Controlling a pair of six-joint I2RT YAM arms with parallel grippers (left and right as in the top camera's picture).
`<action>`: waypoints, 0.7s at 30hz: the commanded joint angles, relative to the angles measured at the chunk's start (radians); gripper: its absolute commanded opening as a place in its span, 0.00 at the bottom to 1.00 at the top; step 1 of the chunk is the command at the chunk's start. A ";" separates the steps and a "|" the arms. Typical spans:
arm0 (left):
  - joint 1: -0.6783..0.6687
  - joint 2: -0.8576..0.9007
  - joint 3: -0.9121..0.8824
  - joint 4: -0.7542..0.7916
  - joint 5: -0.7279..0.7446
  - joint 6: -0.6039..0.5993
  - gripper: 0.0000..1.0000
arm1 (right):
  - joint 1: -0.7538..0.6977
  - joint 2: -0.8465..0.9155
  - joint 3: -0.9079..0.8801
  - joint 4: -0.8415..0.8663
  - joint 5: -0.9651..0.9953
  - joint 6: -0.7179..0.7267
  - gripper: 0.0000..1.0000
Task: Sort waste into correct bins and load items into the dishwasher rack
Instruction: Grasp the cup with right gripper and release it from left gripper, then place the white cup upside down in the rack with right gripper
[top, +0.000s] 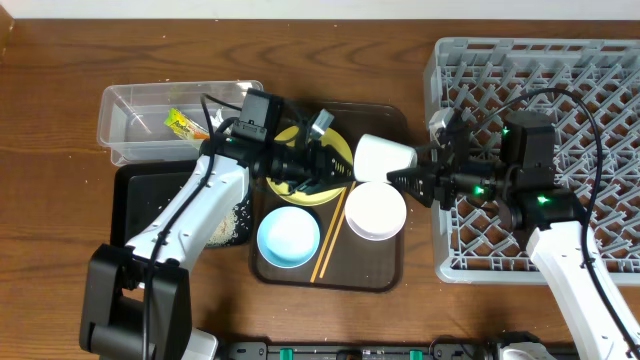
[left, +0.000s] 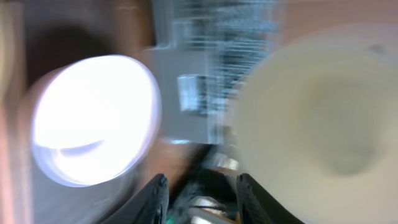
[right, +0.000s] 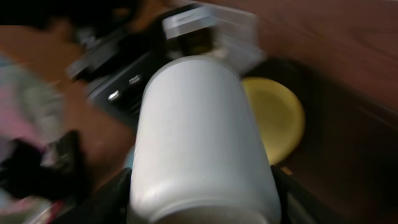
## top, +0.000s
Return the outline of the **rice leftovers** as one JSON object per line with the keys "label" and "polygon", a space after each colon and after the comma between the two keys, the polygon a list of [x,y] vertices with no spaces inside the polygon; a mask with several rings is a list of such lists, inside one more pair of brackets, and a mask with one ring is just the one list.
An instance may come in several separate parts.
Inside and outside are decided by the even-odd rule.
{"label": "rice leftovers", "polygon": [[220,248],[245,244],[249,241],[251,228],[250,206],[237,204],[218,225],[205,247]]}

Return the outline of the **pale green cup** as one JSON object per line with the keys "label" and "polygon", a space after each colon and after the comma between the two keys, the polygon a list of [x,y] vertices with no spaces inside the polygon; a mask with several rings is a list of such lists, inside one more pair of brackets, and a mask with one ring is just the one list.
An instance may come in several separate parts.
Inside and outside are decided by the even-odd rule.
{"label": "pale green cup", "polygon": [[417,158],[416,150],[410,146],[365,134],[356,147],[354,176],[359,182],[389,183],[388,173],[415,167]]}

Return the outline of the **yellow plate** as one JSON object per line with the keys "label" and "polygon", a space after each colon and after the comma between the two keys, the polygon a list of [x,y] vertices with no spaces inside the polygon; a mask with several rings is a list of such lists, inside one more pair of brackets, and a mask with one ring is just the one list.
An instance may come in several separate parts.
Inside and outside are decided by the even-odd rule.
{"label": "yellow plate", "polygon": [[[350,164],[353,163],[353,154],[347,141],[333,128],[329,128],[326,133],[320,138],[323,146],[332,146],[340,155],[345,158]],[[334,198],[338,197],[343,191],[344,187],[334,188],[315,194],[306,194],[297,191],[289,195],[289,185],[286,183],[275,183],[270,178],[266,180],[269,188],[285,201],[299,206],[318,206],[327,203]]]}

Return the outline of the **white tissue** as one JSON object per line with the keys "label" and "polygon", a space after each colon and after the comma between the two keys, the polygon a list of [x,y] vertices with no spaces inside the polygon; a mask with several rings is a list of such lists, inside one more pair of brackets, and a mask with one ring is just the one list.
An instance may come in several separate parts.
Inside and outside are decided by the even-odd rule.
{"label": "white tissue", "polygon": [[215,115],[212,118],[212,127],[214,130],[217,130],[220,125],[224,122],[224,118],[222,116],[222,110],[217,109]]}

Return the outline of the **green snack wrapper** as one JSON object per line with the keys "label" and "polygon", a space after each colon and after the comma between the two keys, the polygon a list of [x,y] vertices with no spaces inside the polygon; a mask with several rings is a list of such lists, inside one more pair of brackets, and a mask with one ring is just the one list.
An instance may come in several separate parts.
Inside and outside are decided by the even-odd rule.
{"label": "green snack wrapper", "polygon": [[176,108],[171,108],[164,125],[182,140],[205,140],[209,132]]}

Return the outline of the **white bowl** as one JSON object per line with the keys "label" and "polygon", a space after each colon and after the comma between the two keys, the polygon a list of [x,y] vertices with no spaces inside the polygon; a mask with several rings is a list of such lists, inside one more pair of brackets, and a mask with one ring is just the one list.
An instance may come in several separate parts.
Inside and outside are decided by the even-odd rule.
{"label": "white bowl", "polygon": [[369,241],[384,241],[405,225],[407,208],[398,190],[386,183],[358,185],[347,198],[345,219],[351,230]]}

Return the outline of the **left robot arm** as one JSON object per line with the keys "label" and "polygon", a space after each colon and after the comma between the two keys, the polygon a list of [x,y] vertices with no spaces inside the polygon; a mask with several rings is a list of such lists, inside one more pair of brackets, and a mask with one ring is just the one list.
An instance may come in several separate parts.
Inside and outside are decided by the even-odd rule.
{"label": "left robot arm", "polygon": [[214,125],[195,168],[157,218],[124,246],[103,244],[89,264],[82,350],[103,359],[212,359],[217,338],[192,325],[190,273],[218,225],[254,179],[315,194],[351,182],[353,165],[321,142],[334,120],[306,117],[293,102],[247,92],[237,116]]}

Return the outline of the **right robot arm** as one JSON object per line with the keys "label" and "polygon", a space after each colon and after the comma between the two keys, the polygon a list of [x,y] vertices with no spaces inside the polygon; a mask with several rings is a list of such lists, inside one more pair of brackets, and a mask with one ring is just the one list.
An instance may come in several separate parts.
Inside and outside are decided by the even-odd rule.
{"label": "right robot arm", "polygon": [[579,356],[638,357],[639,324],[601,258],[588,211],[554,181],[551,119],[531,111],[507,115],[496,160],[471,157],[471,130],[456,112],[437,125],[426,147],[432,160],[388,171],[391,184],[443,210],[459,196],[495,202],[500,222],[551,289]]}

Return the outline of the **light blue bowl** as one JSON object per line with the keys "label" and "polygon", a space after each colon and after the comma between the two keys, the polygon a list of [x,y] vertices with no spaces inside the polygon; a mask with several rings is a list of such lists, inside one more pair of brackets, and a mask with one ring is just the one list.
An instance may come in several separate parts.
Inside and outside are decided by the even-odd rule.
{"label": "light blue bowl", "polygon": [[257,247],[271,265],[292,269],[306,264],[320,244],[320,227],[310,212],[294,206],[269,212],[259,224]]}

